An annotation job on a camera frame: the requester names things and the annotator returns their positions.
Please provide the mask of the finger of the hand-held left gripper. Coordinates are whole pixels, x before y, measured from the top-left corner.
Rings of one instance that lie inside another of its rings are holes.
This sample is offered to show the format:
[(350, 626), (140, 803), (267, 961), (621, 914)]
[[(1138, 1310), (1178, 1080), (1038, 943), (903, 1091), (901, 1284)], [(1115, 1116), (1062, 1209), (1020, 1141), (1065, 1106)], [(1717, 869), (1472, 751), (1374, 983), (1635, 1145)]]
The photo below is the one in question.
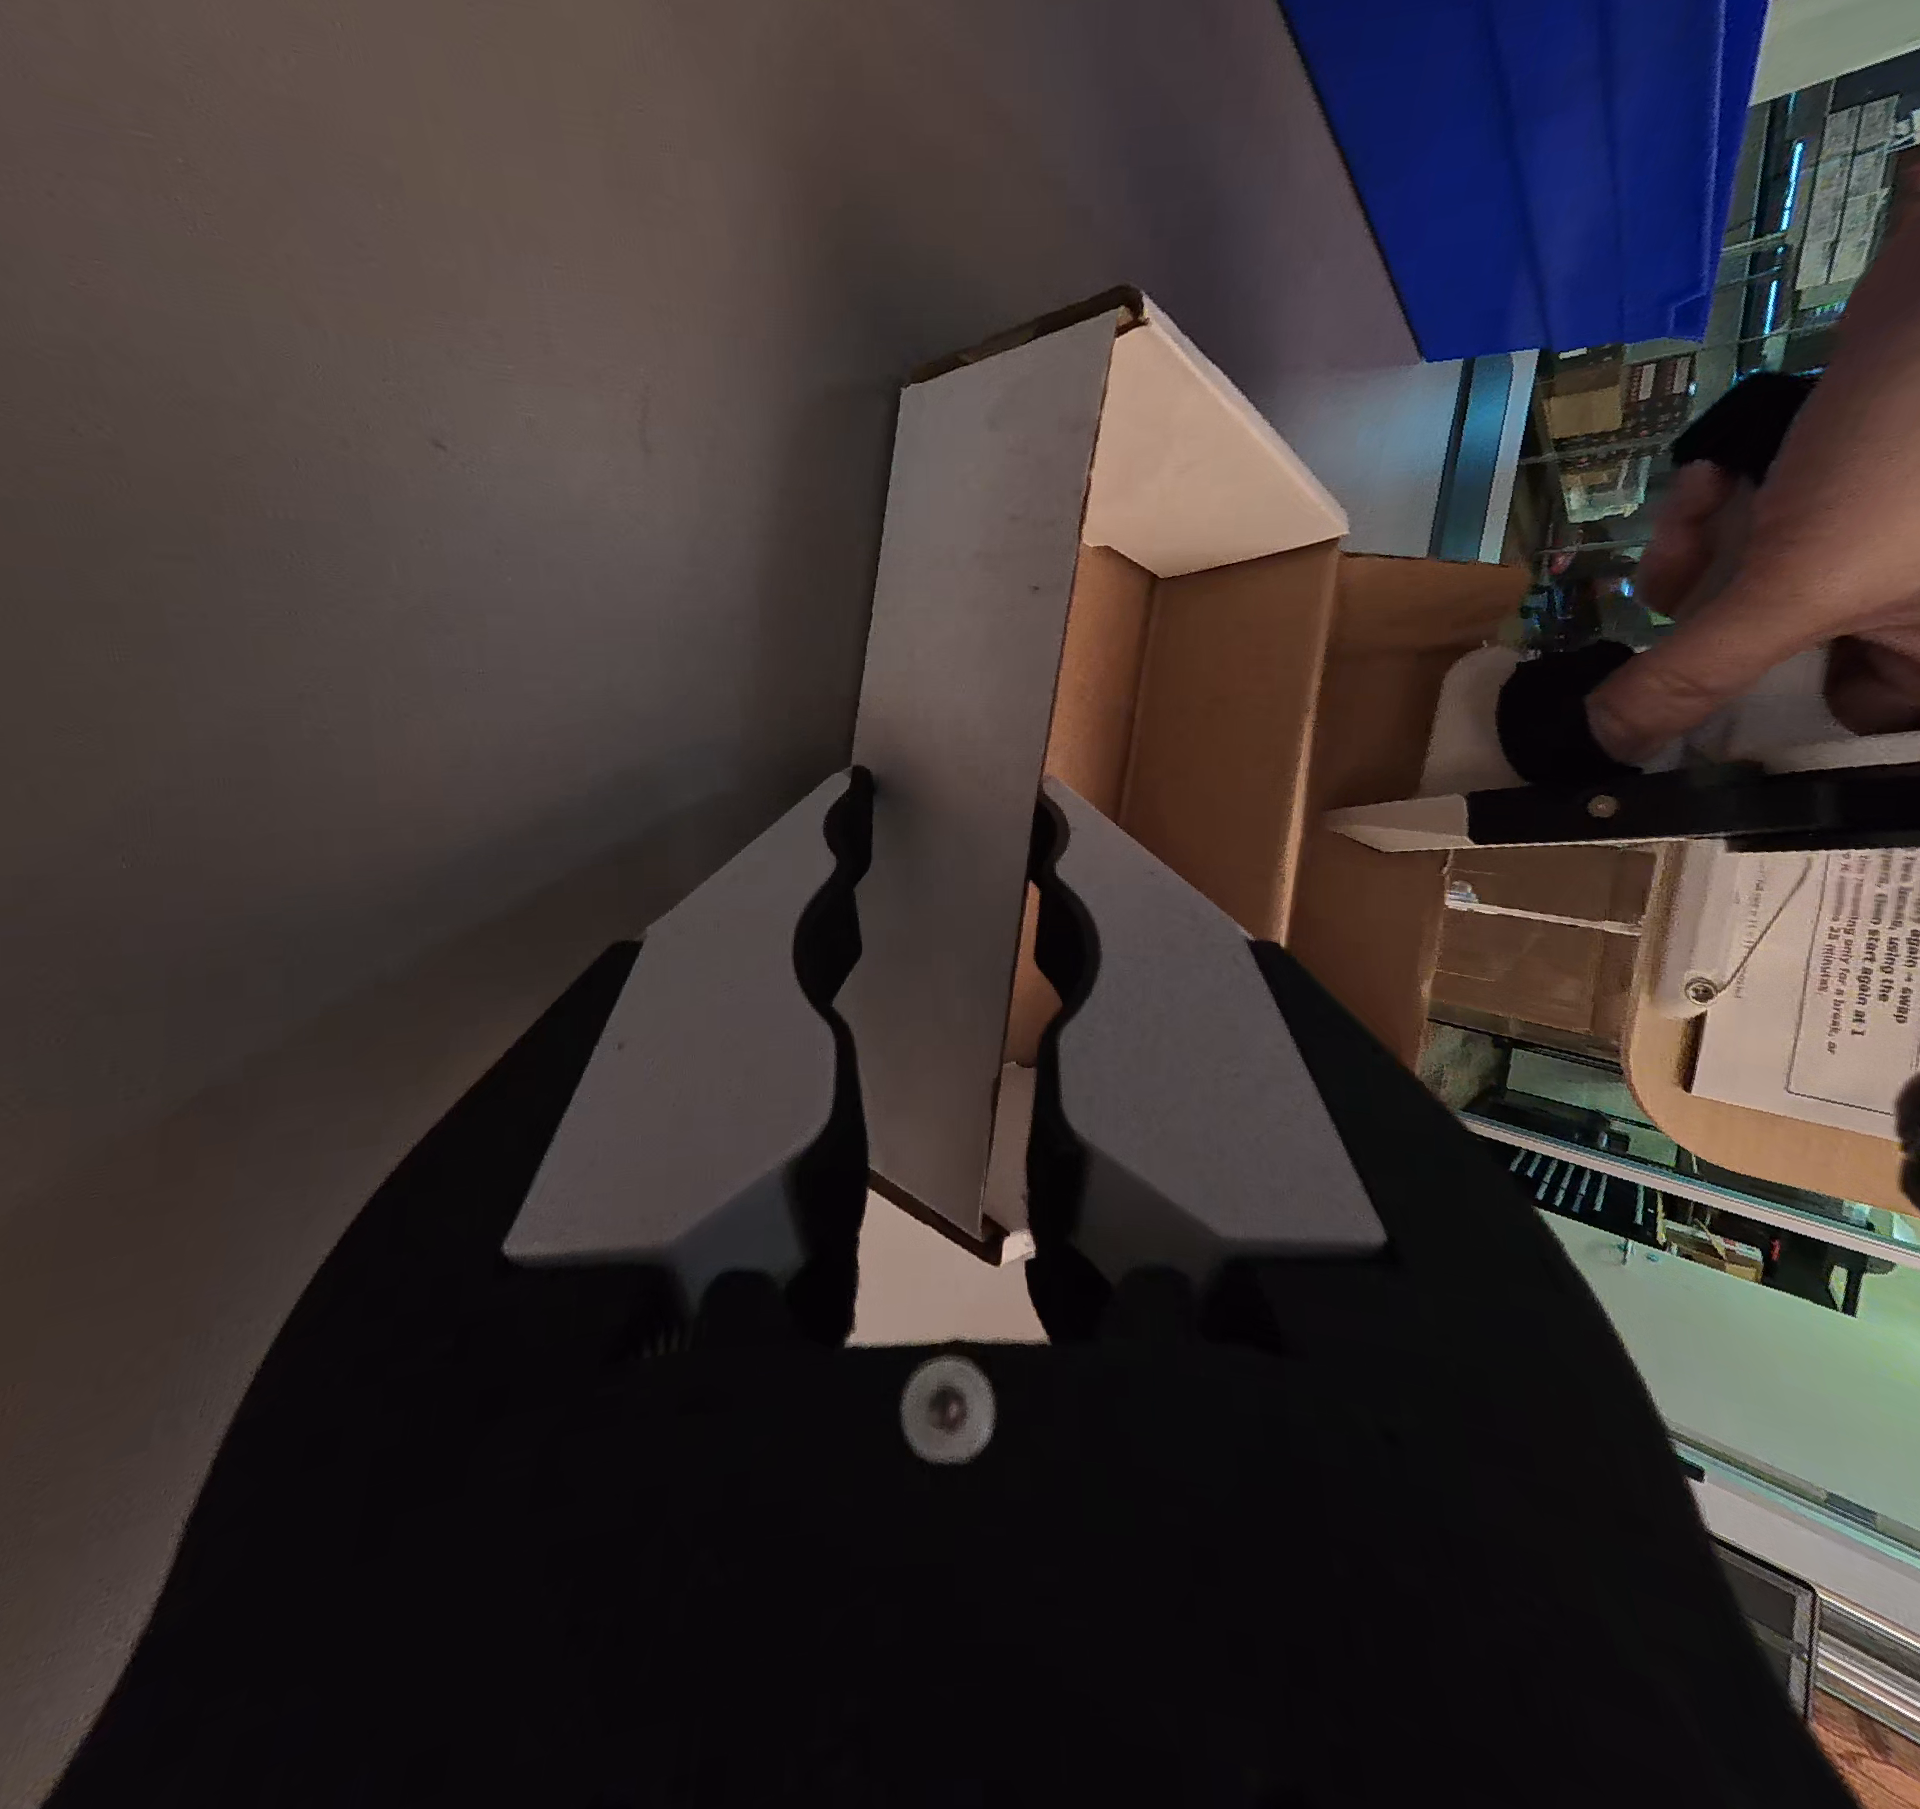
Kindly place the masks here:
[(1322, 824), (1339, 837), (1390, 853), (1461, 851), (1474, 844), (1462, 792), (1344, 807), (1326, 812)]

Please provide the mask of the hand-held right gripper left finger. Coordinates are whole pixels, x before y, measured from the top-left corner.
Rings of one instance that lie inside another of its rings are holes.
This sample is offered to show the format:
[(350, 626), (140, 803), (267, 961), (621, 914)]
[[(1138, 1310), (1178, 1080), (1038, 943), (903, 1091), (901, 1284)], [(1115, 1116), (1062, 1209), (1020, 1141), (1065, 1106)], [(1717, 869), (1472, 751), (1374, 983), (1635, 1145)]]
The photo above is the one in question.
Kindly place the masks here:
[(871, 1157), (839, 995), (862, 957), (874, 775), (831, 774), (642, 932), (502, 1251), (649, 1268), (693, 1318), (764, 1275), (847, 1338)]

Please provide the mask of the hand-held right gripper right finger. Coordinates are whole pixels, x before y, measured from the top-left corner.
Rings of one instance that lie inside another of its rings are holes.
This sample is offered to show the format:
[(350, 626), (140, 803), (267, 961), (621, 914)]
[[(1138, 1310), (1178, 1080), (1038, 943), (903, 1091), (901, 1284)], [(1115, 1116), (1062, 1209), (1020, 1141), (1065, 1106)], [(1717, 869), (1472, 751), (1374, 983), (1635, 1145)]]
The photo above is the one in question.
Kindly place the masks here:
[(1022, 1169), (1044, 1333), (1089, 1338), (1138, 1275), (1206, 1308), (1239, 1270), (1380, 1256), (1388, 1227), (1235, 918), (1053, 775), (1029, 892), (1053, 1000)]

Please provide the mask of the white mailer box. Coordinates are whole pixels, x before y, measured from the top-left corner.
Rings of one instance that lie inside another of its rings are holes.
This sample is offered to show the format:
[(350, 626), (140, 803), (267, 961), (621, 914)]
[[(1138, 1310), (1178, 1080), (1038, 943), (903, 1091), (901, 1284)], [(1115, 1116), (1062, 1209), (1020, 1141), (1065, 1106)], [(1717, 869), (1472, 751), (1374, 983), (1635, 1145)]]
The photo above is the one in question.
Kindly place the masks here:
[(1322, 824), (1421, 795), (1446, 674), (1496, 648), (1523, 570), (1341, 552), (1329, 493), (1131, 288), (911, 375), (888, 484), (852, 733), (874, 862), (837, 1000), (875, 1190), (982, 1258), (1027, 1230), (1052, 775), (1254, 940), (1388, 1227), (1374, 1258), (1239, 1270), (1206, 1335), (1315, 1351), (1309, 1308), (1435, 1324), (1474, 1222), (1547, 1256), (1410, 1070), (1441, 853)]

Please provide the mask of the blue plastic bin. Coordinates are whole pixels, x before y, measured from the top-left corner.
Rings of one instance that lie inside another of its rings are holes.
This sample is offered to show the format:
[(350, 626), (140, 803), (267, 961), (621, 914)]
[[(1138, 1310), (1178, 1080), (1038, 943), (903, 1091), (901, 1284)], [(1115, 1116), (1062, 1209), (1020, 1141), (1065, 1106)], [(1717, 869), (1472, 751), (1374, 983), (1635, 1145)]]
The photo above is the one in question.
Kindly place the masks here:
[(1277, 0), (1426, 360), (1699, 339), (1767, 0)]

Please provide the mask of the person's left hand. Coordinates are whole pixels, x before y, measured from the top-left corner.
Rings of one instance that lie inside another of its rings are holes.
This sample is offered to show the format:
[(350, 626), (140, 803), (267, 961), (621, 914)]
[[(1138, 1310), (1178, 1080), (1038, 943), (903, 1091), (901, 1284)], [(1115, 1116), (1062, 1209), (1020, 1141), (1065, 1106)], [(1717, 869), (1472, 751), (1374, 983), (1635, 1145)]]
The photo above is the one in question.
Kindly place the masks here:
[(1915, 199), (1848, 299), (1763, 482), (1683, 468), (1640, 579), (1674, 631), (1586, 698), (1612, 761), (1649, 764), (1809, 650), (1827, 650), (1824, 702), (1851, 733), (1915, 728)]

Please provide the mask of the wooden board with printed sheet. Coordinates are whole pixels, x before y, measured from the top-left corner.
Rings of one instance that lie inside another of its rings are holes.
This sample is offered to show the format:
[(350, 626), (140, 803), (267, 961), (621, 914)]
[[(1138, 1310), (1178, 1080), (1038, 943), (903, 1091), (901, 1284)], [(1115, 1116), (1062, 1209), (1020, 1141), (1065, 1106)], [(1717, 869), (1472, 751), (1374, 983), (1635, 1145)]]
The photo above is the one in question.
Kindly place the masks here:
[(1703, 1164), (1912, 1219), (1915, 849), (1727, 857), (1722, 988), (1684, 1019), (1640, 1000), (1624, 1083)]

